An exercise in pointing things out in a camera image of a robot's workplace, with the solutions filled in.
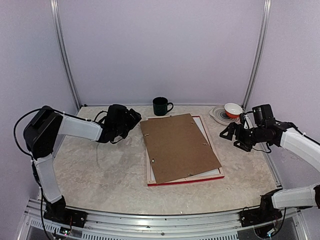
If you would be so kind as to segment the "red wooden picture frame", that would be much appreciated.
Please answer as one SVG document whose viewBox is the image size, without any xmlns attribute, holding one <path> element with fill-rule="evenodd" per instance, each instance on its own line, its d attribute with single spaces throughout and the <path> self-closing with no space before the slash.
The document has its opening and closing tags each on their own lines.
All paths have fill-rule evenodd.
<svg viewBox="0 0 320 240">
<path fill-rule="evenodd" d="M 205 124 L 203 117 L 201 115 L 193 115 L 192 118 L 193 118 L 193 121 L 196 123 L 197 127 L 199 128 L 199 130 L 201 131 L 201 133 L 203 134 L 204 138 L 208 142 L 208 145 L 210 146 L 214 156 L 217 157 L 218 162 L 220 162 L 218 153 L 216 151 L 215 146 L 213 145 L 212 138 L 210 136 L 210 133 L 208 131 L 208 128 Z M 146 176 L 147 176 L 148 187 L 206 182 L 206 181 L 223 179 L 225 177 L 222 167 L 219 167 L 219 168 L 211 169 L 210 171 L 201 172 L 199 174 L 195 174 L 195 175 L 191 174 L 185 178 L 175 179 L 175 180 L 167 181 L 163 183 L 157 183 L 156 177 L 154 175 L 154 171 L 152 169 L 152 162 L 150 161 L 147 148 L 145 149 L 145 152 L 146 152 Z"/>
</svg>

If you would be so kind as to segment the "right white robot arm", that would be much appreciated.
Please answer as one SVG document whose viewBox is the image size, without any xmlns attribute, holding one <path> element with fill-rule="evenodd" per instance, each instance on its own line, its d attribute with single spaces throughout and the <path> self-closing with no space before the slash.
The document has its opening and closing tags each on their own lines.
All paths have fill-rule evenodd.
<svg viewBox="0 0 320 240">
<path fill-rule="evenodd" d="M 300 131 L 293 122 L 279 121 L 270 104 L 252 108 L 254 126 L 247 123 L 247 115 L 240 114 L 240 122 L 230 123 L 219 136 L 245 152 L 256 144 L 265 144 L 266 154 L 273 153 L 276 171 L 284 188 L 261 196 L 257 209 L 242 210 L 245 221 L 280 218 L 285 208 L 319 208 L 320 206 L 320 144 Z"/>
</svg>

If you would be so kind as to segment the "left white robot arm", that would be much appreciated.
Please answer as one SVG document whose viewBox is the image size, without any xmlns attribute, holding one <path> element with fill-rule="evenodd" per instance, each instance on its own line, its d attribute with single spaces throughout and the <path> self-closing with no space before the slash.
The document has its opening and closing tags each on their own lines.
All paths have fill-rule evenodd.
<svg viewBox="0 0 320 240">
<path fill-rule="evenodd" d="M 80 118 L 60 112 L 50 106 L 37 110 L 25 127 L 23 138 L 33 158 L 35 175 L 46 201 L 46 211 L 63 223 L 70 218 L 70 211 L 58 187 L 53 152 L 59 135 L 83 138 L 97 143 L 116 144 L 116 138 L 125 139 L 141 121 L 142 116 L 124 105 L 113 104 L 99 121 Z"/>
</svg>

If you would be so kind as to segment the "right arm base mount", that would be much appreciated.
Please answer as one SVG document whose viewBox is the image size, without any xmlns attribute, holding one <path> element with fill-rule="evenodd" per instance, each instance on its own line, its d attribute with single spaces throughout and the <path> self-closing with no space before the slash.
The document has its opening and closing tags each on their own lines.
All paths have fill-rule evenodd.
<svg viewBox="0 0 320 240">
<path fill-rule="evenodd" d="M 244 207 L 238 215 L 243 228 L 267 223 L 283 217 L 281 210 L 273 208 L 273 206 Z"/>
</svg>

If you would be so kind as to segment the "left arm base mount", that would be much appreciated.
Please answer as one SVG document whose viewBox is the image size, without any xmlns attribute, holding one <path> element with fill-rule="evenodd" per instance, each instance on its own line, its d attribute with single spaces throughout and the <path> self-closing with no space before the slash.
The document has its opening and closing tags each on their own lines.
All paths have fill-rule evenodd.
<svg viewBox="0 0 320 240">
<path fill-rule="evenodd" d="M 46 220 L 78 228 L 84 228 L 87 216 L 85 211 L 70 208 L 47 209 L 43 215 Z"/>
</svg>

